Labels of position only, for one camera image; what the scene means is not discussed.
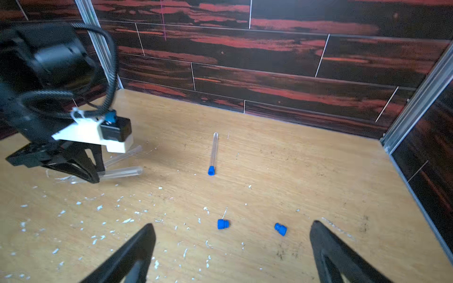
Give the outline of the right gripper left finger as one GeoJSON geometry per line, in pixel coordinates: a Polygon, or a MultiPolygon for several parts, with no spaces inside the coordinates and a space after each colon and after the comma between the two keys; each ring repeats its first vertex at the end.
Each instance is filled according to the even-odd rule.
{"type": "Polygon", "coordinates": [[[155,244],[155,229],[146,224],[82,282],[145,283],[155,244]]]}

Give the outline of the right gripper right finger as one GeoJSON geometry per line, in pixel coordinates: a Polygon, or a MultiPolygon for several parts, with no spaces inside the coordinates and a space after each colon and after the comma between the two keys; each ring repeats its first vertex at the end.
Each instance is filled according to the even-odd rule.
{"type": "Polygon", "coordinates": [[[329,228],[314,221],[310,242],[321,283],[389,283],[390,279],[371,266],[329,228]]]}

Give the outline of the blue stopper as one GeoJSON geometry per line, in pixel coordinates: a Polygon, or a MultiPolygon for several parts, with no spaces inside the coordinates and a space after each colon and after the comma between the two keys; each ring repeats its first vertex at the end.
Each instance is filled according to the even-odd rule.
{"type": "Polygon", "coordinates": [[[229,220],[226,220],[226,219],[217,220],[217,229],[222,230],[222,229],[228,229],[229,227],[230,227],[229,220]]]}
{"type": "Polygon", "coordinates": [[[283,224],[276,223],[274,225],[274,229],[282,236],[284,237],[287,233],[287,227],[283,224]]]}
{"type": "Polygon", "coordinates": [[[208,175],[214,176],[215,175],[215,166],[210,166],[208,169],[208,175]]]}

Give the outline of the clear glass test tube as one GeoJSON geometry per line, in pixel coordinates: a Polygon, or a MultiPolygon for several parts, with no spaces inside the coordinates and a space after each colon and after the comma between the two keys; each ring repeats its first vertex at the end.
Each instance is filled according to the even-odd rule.
{"type": "Polygon", "coordinates": [[[218,132],[215,132],[213,135],[213,143],[212,143],[212,150],[211,150],[211,158],[210,158],[210,166],[215,166],[217,160],[217,151],[218,151],[218,132]]]}

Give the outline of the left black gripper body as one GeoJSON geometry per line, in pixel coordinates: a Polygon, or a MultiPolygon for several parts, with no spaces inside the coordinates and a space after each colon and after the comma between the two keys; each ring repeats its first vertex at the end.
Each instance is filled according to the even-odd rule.
{"type": "Polygon", "coordinates": [[[29,143],[9,155],[6,160],[13,166],[70,168],[70,163],[64,157],[63,141],[46,144],[29,143]]]}

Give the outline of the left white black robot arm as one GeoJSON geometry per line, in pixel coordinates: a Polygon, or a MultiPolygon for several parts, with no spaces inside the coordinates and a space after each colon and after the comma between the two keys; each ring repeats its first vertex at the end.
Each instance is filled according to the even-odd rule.
{"type": "Polygon", "coordinates": [[[73,123],[68,104],[102,82],[99,65],[69,24],[16,25],[1,31],[1,121],[28,143],[7,160],[98,183],[101,147],[56,140],[73,123]]]}

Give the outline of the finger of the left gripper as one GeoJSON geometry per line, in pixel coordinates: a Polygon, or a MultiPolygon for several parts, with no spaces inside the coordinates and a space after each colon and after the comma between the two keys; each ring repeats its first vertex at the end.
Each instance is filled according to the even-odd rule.
{"type": "Polygon", "coordinates": [[[49,168],[54,171],[67,173],[89,183],[98,183],[99,173],[94,167],[94,157],[88,149],[89,143],[80,143],[74,141],[63,141],[65,148],[64,157],[71,164],[70,168],[49,168]]]}
{"type": "Polygon", "coordinates": [[[92,152],[92,155],[94,157],[94,167],[96,169],[96,172],[104,172],[105,165],[103,162],[101,145],[88,144],[88,149],[92,152]]]}

